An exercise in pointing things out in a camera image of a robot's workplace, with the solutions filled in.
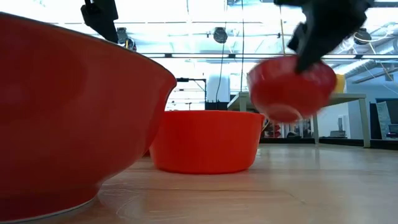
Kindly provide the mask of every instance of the red bowl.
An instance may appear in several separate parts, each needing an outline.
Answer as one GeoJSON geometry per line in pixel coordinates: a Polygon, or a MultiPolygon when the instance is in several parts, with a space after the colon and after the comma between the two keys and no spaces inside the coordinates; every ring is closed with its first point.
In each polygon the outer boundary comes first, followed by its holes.
{"type": "Polygon", "coordinates": [[[94,37],[0,13],[0,222],[73,208],[155,138],[174,76],[94,37]]]}
{"type": "Polygon", "coordinates": [[[150,156],[158,169],[223,174],[254,162],[264,116],[233,111],[167,111],[150,156]]]}
{"type": "Polygon", "coordinates": [[[149,157],[150,156],[149,150],[145,152],[144,156],[145,157],[149,157]]]}
{"type": "Polygon", "coordinates": [[[333,69],[318,62],[297,74],[297,59],[294,55],[265,60],[248,74],[253,105],[273,121],[293,123],[316,114],[335,89],[333,69]]]}

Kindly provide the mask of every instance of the large red bowl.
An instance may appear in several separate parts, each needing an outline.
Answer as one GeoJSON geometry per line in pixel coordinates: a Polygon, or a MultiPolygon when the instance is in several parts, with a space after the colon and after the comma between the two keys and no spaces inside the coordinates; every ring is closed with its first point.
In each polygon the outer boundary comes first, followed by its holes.
{"type": "Polygon", "coordinates": [[[166,111],[150,147],[158,169],[226,174],[254,162],[264,116],[234,111],[166,111]]]}
{"type": "Polygon", "coordinates": [[[92,199],[153,141],[174,76],[115,44],[0,13],[0,222],[92,199]]]}

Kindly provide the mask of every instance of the wooden table surface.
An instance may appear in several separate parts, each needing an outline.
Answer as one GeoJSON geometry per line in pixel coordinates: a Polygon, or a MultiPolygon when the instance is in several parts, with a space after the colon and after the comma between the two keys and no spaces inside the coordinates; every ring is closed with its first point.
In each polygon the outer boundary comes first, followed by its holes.
{"type": "Polygon", "coordinates": [[[181,175],[141,159],[72,212],[31,223],[391,223],[398,220],[398,152],[262,145],[229,175],[181,175]]]}

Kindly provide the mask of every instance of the ceiling pipe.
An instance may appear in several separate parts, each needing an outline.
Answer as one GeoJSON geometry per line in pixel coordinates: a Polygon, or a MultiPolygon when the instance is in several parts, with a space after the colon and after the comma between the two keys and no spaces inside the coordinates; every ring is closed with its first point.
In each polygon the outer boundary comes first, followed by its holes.
{"type": "MultiPolygon", "coordinates": [[[[398,68],[390,69],[390,70],[388,70],[387,72],[388,72],[388,73],[398,72],[398,68]]],[[[366,81],[372,80],[372,79],[374,79],[374,78],[382,77],[382,76],[384,76],[385,74],[386,74],[385,71],[381,71],[381,72],[379,72],[379,73],[377,73],[377,74],[375,74],[375,75],[370,75],[370,76],[368,76],[368,77],[364,77],[364,78],[361,78],[361,79],[359,79],[359,80],[353,81],[352,84],[359,84],[359,83],[362,83],[362,82],[366,82],[366,81]]]]}
{"type": "MultiPolygon", "coordinates": [[[[274,0],[260,0],[263,3],[273,3],[274,0]]],[[[383,1],[383,0],[376,0],[371,7],[398,7],[398,2],[396,1],[383,1]]]]}
{"type": "MultiPolygon", "coordinates": [[[[384,44],[381,44],[377,48],[378,54],[398,54],[398,38],[395,38],[393,40],[390,40],[384,44]]],[[[372,59],[366,59],[366,60],[360,60],[357,62],[354,62],[350,65],[347,65],[345,68],[342,68],[342,70],[346,70],[344,72],[339,72],[340,69],[337,70],[338,73],[343,73],[345,74],[346,79],[351,78],[355,75],[358,75],[360,73],[366,72],[367,70],[370,70],[372,68],[377,67],[377,62],[372,59]]]]}

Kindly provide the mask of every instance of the wooden floor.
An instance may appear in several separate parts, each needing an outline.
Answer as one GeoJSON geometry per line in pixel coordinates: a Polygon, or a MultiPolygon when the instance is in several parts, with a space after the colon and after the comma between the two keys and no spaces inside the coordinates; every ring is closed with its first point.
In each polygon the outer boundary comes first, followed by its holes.
{"type": "Polygon", "coordinates": [[[398,152],[262,145],[250,170],[230,175],[157,171],[142,159],[98,198],[40,223],[396,224],[398,152]]]}

